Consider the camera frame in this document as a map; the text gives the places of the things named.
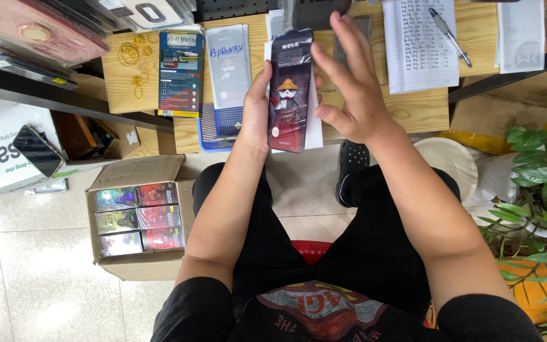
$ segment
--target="white bowl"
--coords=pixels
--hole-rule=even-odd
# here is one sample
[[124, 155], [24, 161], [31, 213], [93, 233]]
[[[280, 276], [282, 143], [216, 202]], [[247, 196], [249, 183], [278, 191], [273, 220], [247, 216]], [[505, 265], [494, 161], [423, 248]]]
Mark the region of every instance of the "white bowl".
[[461, 202], [472, 198], [478, 184], [478, 169], [470, 152], [445, 137], [429, 137], [414, 143], [431, 167], [445, 171], [459, 185]]

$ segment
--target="black t-shirt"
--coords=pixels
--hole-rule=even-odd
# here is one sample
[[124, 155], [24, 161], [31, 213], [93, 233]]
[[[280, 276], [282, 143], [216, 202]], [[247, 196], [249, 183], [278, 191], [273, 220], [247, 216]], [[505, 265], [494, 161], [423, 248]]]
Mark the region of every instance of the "black t-shirt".
[[542, 341], [520, 307], [488, 294], [451, 299], [438, 324], [426, 328], [414, 315], [318, 281], [261, 294], [236, 322], [227, 287], [196, 277], [174, 288], [151, 341]]

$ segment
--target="hand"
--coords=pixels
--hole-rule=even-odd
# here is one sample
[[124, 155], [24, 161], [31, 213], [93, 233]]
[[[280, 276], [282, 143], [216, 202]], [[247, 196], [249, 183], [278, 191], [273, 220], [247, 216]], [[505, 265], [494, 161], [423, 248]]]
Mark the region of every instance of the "hand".
[[269, 120], [269, 97], [265, 89], [272, 77], [272, 64], [265, 61], [263, 70], [256, 75], [252, 86], [244, 97], [244, 113], [242, 114], [242, 129], [239, 141], [247, 143], [258, 150], [269, 152], [267, 144], [267, 121]]
[[350, 70], [335, 62], [316, 43], [312, 44], [311, 53], [341, 90], [345, 104], [342, 111], [334, 106], [320, 105], [315, 115], [354, 143], [372, 142], [378, 132], [394, 125], [394, 121], [385, 108], [371, 45], [348, 15], [341, 17], [339, 12], [333, 12], [330, 25], [345, 50]]

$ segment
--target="handwritten label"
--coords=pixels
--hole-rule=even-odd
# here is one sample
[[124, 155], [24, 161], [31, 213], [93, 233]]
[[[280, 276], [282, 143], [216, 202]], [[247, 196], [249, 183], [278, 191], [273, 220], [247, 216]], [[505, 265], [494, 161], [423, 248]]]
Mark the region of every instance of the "handwritten label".
[[456, 58], [455, 51], [449, 51], [446, 38], [431, 19], [428, 12], [430, 7], [445, 17], [444, 2], [440, 0], [400, 2], [405, 71], [448, 69], [449, 58]]
[[168, 45], [195, 46], [197, 35], [192, 34], [168, 34]]
[[221, 58], [228, 55], [236, 55], [239, 53], [244, 53], [244, 44], [233, 45], [233, 46], [224, 46], [219, 49], [210, 49], [210, 58]]

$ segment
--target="pen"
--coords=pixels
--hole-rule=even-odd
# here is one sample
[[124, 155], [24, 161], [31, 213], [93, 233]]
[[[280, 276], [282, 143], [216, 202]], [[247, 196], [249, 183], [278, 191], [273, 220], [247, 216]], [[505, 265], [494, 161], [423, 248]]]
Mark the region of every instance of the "pen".
[[443, 35], [451, 42], [451, 45], [455, 48], [455, 51], [457, 51], [457, 54], [460, 56], [460, 58], [464, 62], [466, 62], [467, 66], [472, 67], [472, 62], [470, 61], [470, 57], [467, 57], [467, 52], [461, 48], [459, 43], [457, 43], [457, 38], [455, 38], [455, 36], [451, 32], [451, 30], [447, 26], [447, 23], [444, 22], [444, 20], [440, 17], [440, 14], [438, 14], [438, 12], [436, 12], [436, 10], [433, 8], [429, 8], [428, 11], [430, 12], [432, 19], [434, 19], [436, 26], [440, 29]]

